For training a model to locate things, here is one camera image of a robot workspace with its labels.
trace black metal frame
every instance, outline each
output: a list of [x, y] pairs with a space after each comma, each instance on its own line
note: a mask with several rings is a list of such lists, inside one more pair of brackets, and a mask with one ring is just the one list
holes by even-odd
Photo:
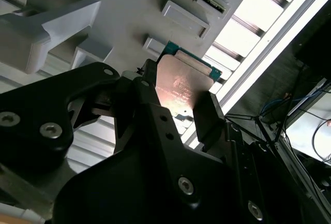
[[[160, 106], [156, 63], [147, 60], [140, 72], [129, 80], [94, 63], [1, 94], [0, 112], [14, 112], [21, 121], [0, 127], [0, 187], [53, 223], [300, 219], [298, 194], [306, 196], [289, 190], [295, 182], [263, 140], [243, 141], [215, 95], [206, 92], [193, 110], [203, 144], [194, 151]], [[65, 156], [73, 132], [100, 115], [115, 117], [115, 154], [72, 178]], [[56, 139], [40, 135], [49, 122], [62, 127]], [[183, 177], [191, 193], [181, 187]]]

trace metal plate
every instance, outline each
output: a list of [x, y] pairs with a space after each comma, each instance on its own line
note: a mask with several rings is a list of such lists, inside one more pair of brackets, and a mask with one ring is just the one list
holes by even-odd
[[156, 91], [163, 107], [173, 116], [192, 115], [201, 92], [209, 91], [213, 80], [173, 55], [164, 55], [158, 63]]

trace blue cable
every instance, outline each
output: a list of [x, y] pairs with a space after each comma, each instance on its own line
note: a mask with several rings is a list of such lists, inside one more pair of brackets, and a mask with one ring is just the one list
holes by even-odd
[[[314, 93], [312, 93], [310, 96], [304, 96], [304, 97], [296, 98], [296, 99], [293, 99], [293, 101], [301, 101], [301, 100], [303, 100], [303, 99], [306, 99], [306, 98], [310, 98], [310, 97], [312, 97], [312, 96], [315, 96], [315, 95], [317, 95], [317, 94], [320, 93], [320, 92], [321, 92], [321, 90], [318, 89], [317, 91], [315, 91]], [[284, 100], [285, 100], [285, 99], [277, 99], [277, 100], [273, 100], [273, 101], [267, 103], [266, 105], [264, 105], [264, 107], [263, 107], [263, 109], [262, 109], [262, 111], [261, 111], [260, 114], [262, 114], [262, 113], [265, 111], [265, 109], [267, 109], [268, 106], [273, 105], [273, 104], [275, 104], [275, 103], [277, 103], [277, 102], [284, 101]]]

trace silver screw head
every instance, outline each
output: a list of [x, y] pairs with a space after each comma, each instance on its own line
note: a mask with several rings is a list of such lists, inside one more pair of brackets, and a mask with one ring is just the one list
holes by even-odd
[[144, 84], [145, 86], [149, 86], [149, 83], [147, 83], [146, 81], [141, 81], [142, 84]]
[[0, 126], [13, 127], [21, 121], [21, 118], [13, 112], [0, 113]]
[[255, 203], [248, 201], [248, 210], [256, 218], [256, 220], [263, 220], [262, 211]]
[[62, 134], [62, 128], [57, 123], [45, 123], [40, 129], [40, 134], [45, 138], [49, 139], [57, 139]]
[[103, 72], [110, 75], [110, 76], [114, 75], [114, 73], [109, 69], [105, 69], [105, 70], [103, 70]]
[[187, 179], [186, 177], [181, 177], [178, 180], [178, 186], [179, 188], [182, 190], [182, 192], [188, 196], [192, 195], [194, 192], [194, 187], [193, 184], [191, 183], [191, 181], [189, 179]]

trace mounting hole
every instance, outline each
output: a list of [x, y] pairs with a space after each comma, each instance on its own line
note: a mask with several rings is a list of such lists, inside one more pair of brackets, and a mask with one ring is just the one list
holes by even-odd
[[168, 121], [168, 118], [166, 118], [164, 115], [160, 116], [161, 120], [163, 120], [164, 122]]
[[110, 75], [110, 76], [114, 75], [114, 73], [109, 69], [105, 69], [105, 70], [103, 70], [103, 72]]
[[145, 86], [149, 86], [149, 83], [147, 83], [146, 81], [141, 81], [142, 84], [144, 84]]
[[169, 140], [173, 140], [174, 136], [171, 133], [166, 133], [165, 136], [169, 139]]

